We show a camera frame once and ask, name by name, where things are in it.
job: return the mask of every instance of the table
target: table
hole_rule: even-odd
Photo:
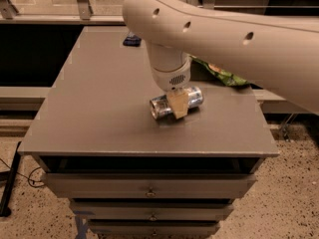
[[[201,87],[187,117],[153,119],[162,95],[145,44],[123,46],[125,27],[86,27],[18,151],[45,170],[104,234],[210,235],[255,182],[275,141],[251,88]]]

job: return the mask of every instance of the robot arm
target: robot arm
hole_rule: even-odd
[[[160,88],[187,83],[186,52],[319,115],[319,19],[205,10],[195,2],[125,0],[125,22],[146,40]]]

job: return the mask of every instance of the wire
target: wire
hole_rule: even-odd
[[[2,158],[0,158],[0,161],[1,161],[5,166],[7,166],[9,169],[11,169],[10,165],[8,165]],[[20,176],[26,178],[26,179],[28,180],[28,184],[29,184],[31,187],[34,187],[34,188],[43,187],[43,186],[45,186],[45,184],[43,184],[43,185],[36,185],[36,186],[34,185],[35,183],[40,183],[40,182],[42,182],[41,180],[31,179],[32,174],[33,174],[36,170],[38,170],[38,169],[40,169],[40,168],[41,168],[41,167],[39,166],[39,167],[33,169],[33,170],[30,172],[29,176],[26,176],[26,175],[24,175],[24,174],[22,174],[22,173],[20,173],[20,172],[18,172],[18,171],[17,171],[17,174],[19,174]]]

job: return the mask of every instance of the drawer knob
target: drawer knob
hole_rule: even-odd
[[[156,216],[153,214],[151,217],[150,217],[150,221],[157,221],[158,219],[156,218]]]
[[[148,198],[156,197],[156,193],[153,192],[153,190],[150,188],[149,192],[146,193],[146,197],[148,197]]]

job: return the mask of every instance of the speckled floor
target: speckled floor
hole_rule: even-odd
[[[16,144],[30,123],[27,117],[0,117],[0,157],[7,163],[11,163]],[[290,127],[291,142],[283,140],[277,122],[270,121],[269,126],[280,156],[262,164],[256,172],[258,181],[234,202],[234,211],[210,239],[319,238],[319,118],[303,116],[296,121]],[[37,166],[26,156],[19,171],[28,175]],[[37,171],[34,179],[40,174]],[[18,175],[10,202],[12,214],[0,218],[0,238],[75,238],[77,228],[68,204],[48,188],[30,187]],[[98,236],[89,231],[87,238]]]

